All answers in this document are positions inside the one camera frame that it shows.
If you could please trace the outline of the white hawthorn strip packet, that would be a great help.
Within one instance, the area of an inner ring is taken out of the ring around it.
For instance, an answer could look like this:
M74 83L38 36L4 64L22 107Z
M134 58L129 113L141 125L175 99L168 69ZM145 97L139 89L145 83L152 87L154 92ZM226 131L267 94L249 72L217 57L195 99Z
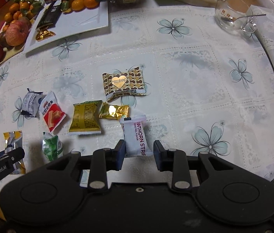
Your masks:
M145 115L121 118L120 124L126 143L126 157L151 156L153 154L146 140L144 130L144 125L146 124Z

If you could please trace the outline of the red white hawthorn packet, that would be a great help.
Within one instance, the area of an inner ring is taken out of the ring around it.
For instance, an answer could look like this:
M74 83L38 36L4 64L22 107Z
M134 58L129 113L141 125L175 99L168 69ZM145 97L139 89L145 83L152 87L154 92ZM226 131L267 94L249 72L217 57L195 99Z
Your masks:
M39 106L39 111L50 133L52 133L66 117L66 113L60 108L53 91L49 92L43 98Z

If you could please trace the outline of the small gold candy wrapper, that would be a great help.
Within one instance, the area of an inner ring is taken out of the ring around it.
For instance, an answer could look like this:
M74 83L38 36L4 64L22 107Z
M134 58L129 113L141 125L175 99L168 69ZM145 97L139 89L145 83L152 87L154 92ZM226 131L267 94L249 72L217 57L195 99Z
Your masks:
M111 105L103 102L101 110L99 111L99 118L119 120L121 118L129 117L128 105Z

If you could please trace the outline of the olive gold snack packet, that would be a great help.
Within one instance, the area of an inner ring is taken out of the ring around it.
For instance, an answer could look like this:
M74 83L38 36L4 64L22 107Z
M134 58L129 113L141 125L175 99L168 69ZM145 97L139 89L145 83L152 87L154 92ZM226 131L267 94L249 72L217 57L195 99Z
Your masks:
M98 112L102 100L74 104L74 113L68 133L70 135L101 134Z

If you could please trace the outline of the green white snack packet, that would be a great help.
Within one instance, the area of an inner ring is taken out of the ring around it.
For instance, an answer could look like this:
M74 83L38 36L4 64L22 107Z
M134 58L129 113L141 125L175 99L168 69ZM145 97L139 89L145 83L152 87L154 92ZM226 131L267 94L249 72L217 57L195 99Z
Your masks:
M42 152L49 162L63 156L63 145L58 135L43 133Z

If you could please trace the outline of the white floral tablecloth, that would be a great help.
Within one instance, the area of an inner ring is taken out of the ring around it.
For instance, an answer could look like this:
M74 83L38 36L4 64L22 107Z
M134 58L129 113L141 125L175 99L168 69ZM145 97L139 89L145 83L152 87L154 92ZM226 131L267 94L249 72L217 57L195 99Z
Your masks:
M27 90L54 92L66 118L56 129L64 153L113 147L123 137L116 120L99 135L68 133L73 106L105 100L103 73L139 67L145 96L119 98L132 116L146 116L146 139L189 155L208 151L274 182L274 14L253 6L257 31L232 35L214 9L145 0L112 9L109 26L68 37L0 67L0 151L6 131L21 130L27 171L46 163L41 118L21 116Z

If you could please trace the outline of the dark brown fruit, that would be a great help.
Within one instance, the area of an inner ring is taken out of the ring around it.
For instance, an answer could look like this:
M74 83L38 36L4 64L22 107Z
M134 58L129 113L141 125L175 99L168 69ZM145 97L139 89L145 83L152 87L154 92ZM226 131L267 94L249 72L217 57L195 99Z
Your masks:
M0 33L0 46L3 48L10 48L10 45L6 41L6 32Z

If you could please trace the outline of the pink yellow apple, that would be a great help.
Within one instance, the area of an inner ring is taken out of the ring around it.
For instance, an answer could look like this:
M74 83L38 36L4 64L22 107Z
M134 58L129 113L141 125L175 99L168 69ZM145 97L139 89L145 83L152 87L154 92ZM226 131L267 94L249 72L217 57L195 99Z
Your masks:
M5 39L10 46L19 46L26 41L28 36L28 26L22 21L16 21L7 28Z

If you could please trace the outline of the white rectangular plate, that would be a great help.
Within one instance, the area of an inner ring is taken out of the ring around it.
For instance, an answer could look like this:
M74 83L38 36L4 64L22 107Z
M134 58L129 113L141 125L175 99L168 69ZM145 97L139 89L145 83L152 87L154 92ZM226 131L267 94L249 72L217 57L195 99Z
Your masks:
M83 32L89 32L91 30L97 30L109 25L108 3L107 1L102 1L100 2L99 7L92 10L84 9L80 12L61 14L55 26L50 29L50 31L54 32L55 35L37 41L37 25L41 20L44 11L46 11L46 9L43 9L43 11L37 16L37 19L27 37L23 50L26 54L44 45L58 41L59 39L81 34Z

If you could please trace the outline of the gold chocolate coins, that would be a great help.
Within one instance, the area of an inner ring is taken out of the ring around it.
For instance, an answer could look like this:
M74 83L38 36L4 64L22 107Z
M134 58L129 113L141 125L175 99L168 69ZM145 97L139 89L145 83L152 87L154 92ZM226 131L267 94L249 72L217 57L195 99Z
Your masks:
M40 30L40 31L37 33L35 39L36 39L38 42L40 42L40 41L42 41L42 40L45 40L45 39L50 38L50 37L53 37L53 36L55 36L55 35L56 35L56 34L55 34L54 32L52 32L52 31L48 30L47 28L45 28L45 29Z

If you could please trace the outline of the black snack packet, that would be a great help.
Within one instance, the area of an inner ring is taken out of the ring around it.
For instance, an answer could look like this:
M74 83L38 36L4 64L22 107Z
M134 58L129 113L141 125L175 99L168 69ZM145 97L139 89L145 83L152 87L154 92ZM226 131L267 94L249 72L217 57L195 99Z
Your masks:
M54 27L62 13L62 0L53 1L45 10L41 20L37 24L37 28Z

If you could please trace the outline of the mandarin on plate right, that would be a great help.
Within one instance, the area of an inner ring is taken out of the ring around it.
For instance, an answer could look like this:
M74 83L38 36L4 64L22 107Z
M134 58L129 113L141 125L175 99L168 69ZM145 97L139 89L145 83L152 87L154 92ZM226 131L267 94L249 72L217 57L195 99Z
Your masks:
M97 0L83 0L84 7L87 9L95 9L99 6L99 1Z

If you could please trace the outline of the mandarin on plate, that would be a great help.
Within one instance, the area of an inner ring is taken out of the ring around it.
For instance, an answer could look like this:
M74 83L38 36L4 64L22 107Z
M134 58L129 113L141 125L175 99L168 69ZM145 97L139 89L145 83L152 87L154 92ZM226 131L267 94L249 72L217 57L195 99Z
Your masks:
M99 1L97 0L83 0L84 7L87 9L95 9L99 6Z
M74 10L74 11L77 11L77 12L85 9L85 5L84 5L83 0L74 0L74 1L72 1L71 9Z

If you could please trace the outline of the mandarin on plate left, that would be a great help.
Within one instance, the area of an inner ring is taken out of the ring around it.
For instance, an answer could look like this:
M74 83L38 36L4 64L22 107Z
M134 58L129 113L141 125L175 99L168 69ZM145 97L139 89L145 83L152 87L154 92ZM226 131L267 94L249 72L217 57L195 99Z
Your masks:
M77 12L85 9L85 5L84 5L83 0L74 0L74 1L72 1L71 9L74 10L74 11L77 11Z

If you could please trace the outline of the glass bowl with spoon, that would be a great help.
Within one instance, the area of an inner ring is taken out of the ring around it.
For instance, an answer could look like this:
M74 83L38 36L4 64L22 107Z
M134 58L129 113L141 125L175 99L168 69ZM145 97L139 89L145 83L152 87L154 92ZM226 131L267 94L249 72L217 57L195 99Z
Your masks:
M256 31L256 21L266 14L254 14L243 0L217 0L215 20L220 27L231 34L251 35Z

